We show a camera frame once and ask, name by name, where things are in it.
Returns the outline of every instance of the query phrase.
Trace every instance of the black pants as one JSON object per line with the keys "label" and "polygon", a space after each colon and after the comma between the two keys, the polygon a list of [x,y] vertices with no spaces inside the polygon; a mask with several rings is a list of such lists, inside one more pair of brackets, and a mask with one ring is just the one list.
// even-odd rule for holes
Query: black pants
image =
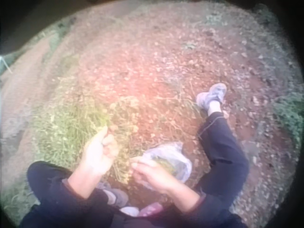
{"label": "black pants", "polygon": [[[248,175],[248,161],[222,113],[209,116],[198,132],[199,141],[210,161],[211,170],[198,182],[195,190],[217,196],[229,208],[241,191]],[[67,178],[71,171],[46,162],[35,162],[28,169],[28,181],[35,196],[41,201],[51,179]],[[107,196],[100,197],[106,208]]]}

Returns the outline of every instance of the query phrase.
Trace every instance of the hand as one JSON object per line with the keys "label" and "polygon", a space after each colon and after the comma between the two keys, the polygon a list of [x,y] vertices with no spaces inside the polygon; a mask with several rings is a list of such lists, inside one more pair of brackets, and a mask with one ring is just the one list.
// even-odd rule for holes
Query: hand
{"label": "hand", "polygon": [[160,193],[168,194],[180,182],[156,161],[144,157],[131,159],[131,173],[137,183],[148,182]]}
{"label": "hand", "polygon": [[104,175],[108,172],[117,157],[119,150],[114,136],[109,134],[107,127],[98,132],[86,143],[81,163],[90,167],[94,172]]}

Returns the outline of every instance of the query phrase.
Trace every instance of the gray sneaker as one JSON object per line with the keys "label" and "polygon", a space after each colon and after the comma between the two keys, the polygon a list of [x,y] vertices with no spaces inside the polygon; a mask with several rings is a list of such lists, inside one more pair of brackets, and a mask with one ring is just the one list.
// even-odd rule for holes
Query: gray sneaker
{"label": "gray sneaker", "polygon": [[108,182],[99,182],[98,185],[96,186],[97,189],[101,190],[107,190],[112,192],[116,196],[115,203],[113,206],[118,207],[118,208],[123,208],[127,205],[129,201],[129,197],[127,193],[120,189],[112,189],[111,185]]}
{"label": "gray sneaker", "polygon": [[211,101],[218,101],[223,103],[224,96],[227,91],[227,86],[224,83],[217,83],[211,86],[209,92],[200,93],[196,96],[196,104],[208,111]]}

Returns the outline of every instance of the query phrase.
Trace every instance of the clear plastic bag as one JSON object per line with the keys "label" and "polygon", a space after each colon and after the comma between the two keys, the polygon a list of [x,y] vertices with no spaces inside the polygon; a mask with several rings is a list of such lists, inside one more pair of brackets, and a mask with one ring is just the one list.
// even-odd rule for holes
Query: clear plastic bag
{"label": "clear plastic bag", "polygon": [[[143,153],[143,157],[152,160],[161,158],[168,161],[174,167],[175,178],[184,183],[192,172],[192,162],[181,153],[182,146],[182,142],[161,144],[146,150]],[[143,185],[148,189],[154,190],[148,183],[143,183]]]}

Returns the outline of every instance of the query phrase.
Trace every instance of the person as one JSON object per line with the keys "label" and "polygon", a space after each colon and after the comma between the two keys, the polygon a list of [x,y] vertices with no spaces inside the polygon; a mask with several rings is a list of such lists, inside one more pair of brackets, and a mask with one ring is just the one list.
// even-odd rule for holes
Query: person
{"label": "person", "polygon": [[84,148],[74,172],[47,162],[35,162],[27,173],[29,185],[40,201],[23,218],[22,228],[245,228],[229,211],[248,175],[248,161],[221,110],[226,93],[222,83],[200,93],[197,105],[208,117],[198,139],[210,162],[210,172],[194,189],[179,182],[158,163],[142,157],[131,159],[135,181],[147,181],[167,194],[172,206],[159,213],[133,217],[119,208],[126,194],[100,183],[118,155],[117,142],[105,127]]}

